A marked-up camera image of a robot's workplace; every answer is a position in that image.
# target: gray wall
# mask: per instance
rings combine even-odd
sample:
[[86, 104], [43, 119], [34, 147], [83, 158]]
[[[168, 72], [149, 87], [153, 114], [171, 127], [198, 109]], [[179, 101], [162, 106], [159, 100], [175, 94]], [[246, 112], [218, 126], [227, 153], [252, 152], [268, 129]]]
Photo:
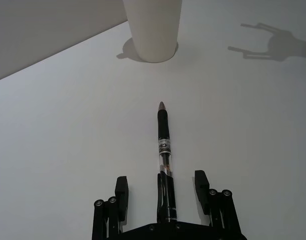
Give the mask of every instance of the gray wall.
[[0, 0], [0, 79], [126, 19], [122, 0]]

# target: white surface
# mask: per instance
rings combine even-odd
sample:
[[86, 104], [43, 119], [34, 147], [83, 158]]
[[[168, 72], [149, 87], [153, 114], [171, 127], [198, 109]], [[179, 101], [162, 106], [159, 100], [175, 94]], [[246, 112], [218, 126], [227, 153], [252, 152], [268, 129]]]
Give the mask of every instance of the white surface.
[[122, 0], [0, 0], [0, 79], [126, 19]]
[[124, 0], [123, 3], [140, 58], [160, 63], [173, 57], [182, 0]]
[[230, 189], [250, 240], [306, 239], [306, 58], [243, 59], [271, 34], [306, 40], [306, 5], [183, 2], [175, 56], [116, 55], [123, 23], [0, 80], [0, 240], [91, 239], [93, 202], [127, 176], [125, 230], [156, 220], [157, 108], [169, 114], [178, 219], [201, 223], [192, 182]]

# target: transparent pen section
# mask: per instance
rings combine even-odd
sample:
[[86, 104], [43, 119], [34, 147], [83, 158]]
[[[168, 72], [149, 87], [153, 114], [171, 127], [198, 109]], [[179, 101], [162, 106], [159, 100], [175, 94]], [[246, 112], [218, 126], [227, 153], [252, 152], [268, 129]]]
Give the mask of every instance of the transparent pen section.
[[168, 152], [159, 155], [159, 170], [172, 177], [172, 157]]

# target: black pen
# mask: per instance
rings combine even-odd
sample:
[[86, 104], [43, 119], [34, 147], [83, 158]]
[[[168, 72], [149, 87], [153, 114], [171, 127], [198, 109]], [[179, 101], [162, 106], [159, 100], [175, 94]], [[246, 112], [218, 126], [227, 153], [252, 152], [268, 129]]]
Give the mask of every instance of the black pen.
[[157, 222], [176, 222], [174, 181], [172, 173], [171, 143], [168, 123], [168, 112], [161, 101], [157, 112], [159, 174], [157, 175], [158, 200]]

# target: white table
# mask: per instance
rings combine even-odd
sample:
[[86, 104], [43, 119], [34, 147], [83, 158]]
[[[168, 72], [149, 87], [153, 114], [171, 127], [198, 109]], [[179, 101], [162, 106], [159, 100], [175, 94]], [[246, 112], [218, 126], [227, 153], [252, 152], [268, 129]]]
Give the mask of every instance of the white table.
[[228, 47], [265, 51], [272, 34], [242, 23], [306, 41], [306, 1], [184, 1], [169, 61], [118, 59], [123, 23], [0, 80], [0, 240], [90, 240], [118, 176], [124, 230], [155, 222], [160, 101], [180, 221], [206, 222], [192, 179], [205, 170], [248, 239], [306, 239], [306, 58], [243, 59]]

